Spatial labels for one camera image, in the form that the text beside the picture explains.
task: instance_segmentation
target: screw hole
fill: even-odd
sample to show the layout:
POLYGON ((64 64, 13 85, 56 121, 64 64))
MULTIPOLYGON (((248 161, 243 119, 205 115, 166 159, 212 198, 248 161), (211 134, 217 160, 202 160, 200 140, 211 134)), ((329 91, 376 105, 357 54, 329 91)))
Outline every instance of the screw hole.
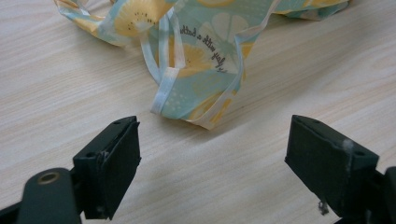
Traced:
POLYGON ((355 155, 357 155, 357 156, 364 156, 364 153, 362 153, 360 151, 354 151, 353 153, 355 153, 355 155))
POLYGON ((52 182, 55 182, 57 179, 59 179, 59 173, 49 172, 40 176, 37 182, 39 185, 47 185, 52 182))

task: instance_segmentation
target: wood grain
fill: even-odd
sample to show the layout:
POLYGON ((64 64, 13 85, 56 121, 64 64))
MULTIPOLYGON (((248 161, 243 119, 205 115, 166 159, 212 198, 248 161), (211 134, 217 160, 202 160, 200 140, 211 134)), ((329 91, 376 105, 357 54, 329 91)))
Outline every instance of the wood grain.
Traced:
POLYGON ((370 148, 381 172, 396 164, 395 11, 371 0, 321 22, 272 16, 244 86, 206 131, 149 113, 158 87, 137 41, 112 47, 51 1, 2 1, 0 208, 30 176, 71 168, 109 122, 136 115, 143 160, 111 223, 333 223, 283 162, 290 118, 320 119, 370 148))

